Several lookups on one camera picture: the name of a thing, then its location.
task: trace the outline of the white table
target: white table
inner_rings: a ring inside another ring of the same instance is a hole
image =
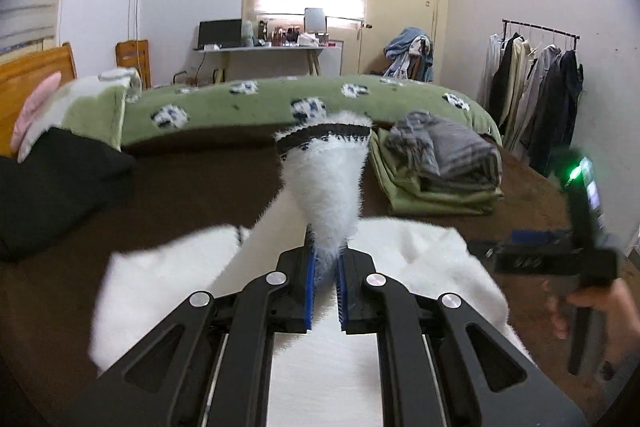
[[[220,67],[216,71],[214,82],[220,84],[225,78],[225,70],[229,67],[231,54],[233,53],[302,53],[306,52],[306,61],[309,65],[309,74],[320,76],[320,62],[318,55],[322,53],[326,46],[312,48],[309,46],[254,46],[252,48],[220,48],[219,50],[198,50],[198,53],[222,54]]]

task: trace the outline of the black cloth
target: black cloth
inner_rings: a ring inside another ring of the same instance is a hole
[[[58,128],[40,136],[23,163],[0,157],[0,261],[47,248],[92,210],[125,196],[134,164],[106,143]]]
[[[516,33],[507,41],[504,48],[504,55],[500,61],[498,71],[494,74],[491,83],[491,91],[489,92],[489,104],[487,112],[491,115],[497,125],[500,125],[500,118],[504,110],[504,103],[507,100],[507,91],[509,89],[509,71],[511,70],[511,55],[513,55],[513,41],[519,37]]]
[[[550,174],[552,149],[571,145],[583,83],[575,51],[556,58],[546,74],[529,143],[529,166],[543,176]]]

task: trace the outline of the stack of folded clothes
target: stack of folded clothes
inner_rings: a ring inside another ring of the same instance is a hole
[[[502,195],[497,147],[425,111],[409,113],[391,131],[378,129],[370,154],[393,214],[489,214]]]

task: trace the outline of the computer monitor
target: computer monitor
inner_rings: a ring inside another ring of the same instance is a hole
[[[207,44],[217,44],[221,48],[242,46],[242,19],[204,21],[198,31],[198,49]]]

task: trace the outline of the green light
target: green light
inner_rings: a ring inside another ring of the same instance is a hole
[[[569,174],[569,181],[574,181],[578,176],[580,176],[581,173],[582,167],[577,166],[574,170],[571,171],[571,174]]]

